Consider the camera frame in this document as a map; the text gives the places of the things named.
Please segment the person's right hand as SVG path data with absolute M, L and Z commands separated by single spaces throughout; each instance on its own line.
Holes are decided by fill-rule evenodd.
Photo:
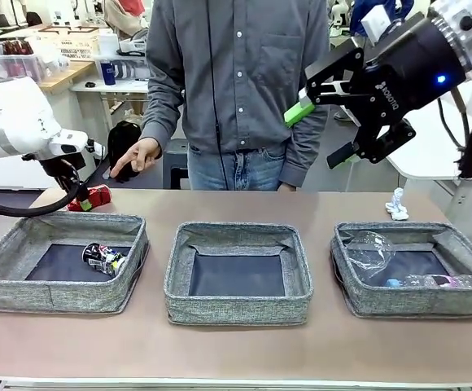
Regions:
M 154 138 L 142 138 L 137 141 L 116 162 L 110 170 L 110 177 L 116 178 L 125 166 L 130 166 L 132 171 L 140 173 L 150 168 L 161 156 L 162 148 Z

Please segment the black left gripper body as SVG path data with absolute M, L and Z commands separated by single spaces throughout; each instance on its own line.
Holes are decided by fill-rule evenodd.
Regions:
M 72 174 L 77 175 L 78 184 L 81 183 L 78 170 L 85 167 L 85 160 L 80 152 L 72 153 L 70 155 L 57 156 L 49 160 L 40 160 L 39 163 L 45 170 L 46 174 L 49 177 L 54 178 L 57 184 L 59 176 L 69 176 Z

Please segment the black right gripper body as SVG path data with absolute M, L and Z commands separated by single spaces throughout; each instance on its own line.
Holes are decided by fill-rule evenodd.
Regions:
M 466 80 L 448 40 L 426 17 L 406 22 L 369 51 L 350 92 L 365 94 L 348 110 L 362 126 L 384 126 L 426 106 Z

